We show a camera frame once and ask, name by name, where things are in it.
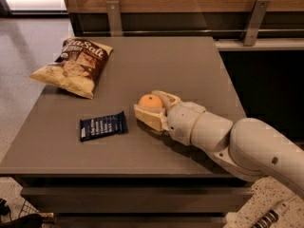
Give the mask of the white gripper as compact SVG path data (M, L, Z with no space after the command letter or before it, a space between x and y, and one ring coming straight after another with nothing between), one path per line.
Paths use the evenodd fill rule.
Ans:
M206 108L182 102L180 97L161 90L153 90L152 94L161 99L162 106L151 108L135 104L135 117L156 131L168 131L169 126L169 135L173 140L190 145L194 124Z

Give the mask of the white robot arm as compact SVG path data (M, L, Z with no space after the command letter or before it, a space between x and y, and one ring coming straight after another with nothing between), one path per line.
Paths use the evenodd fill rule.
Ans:
M137 120L194 145L237 178L270 176L304 197L304 151L265 122L243 118L234 123L159 90L142 96L134 111Z

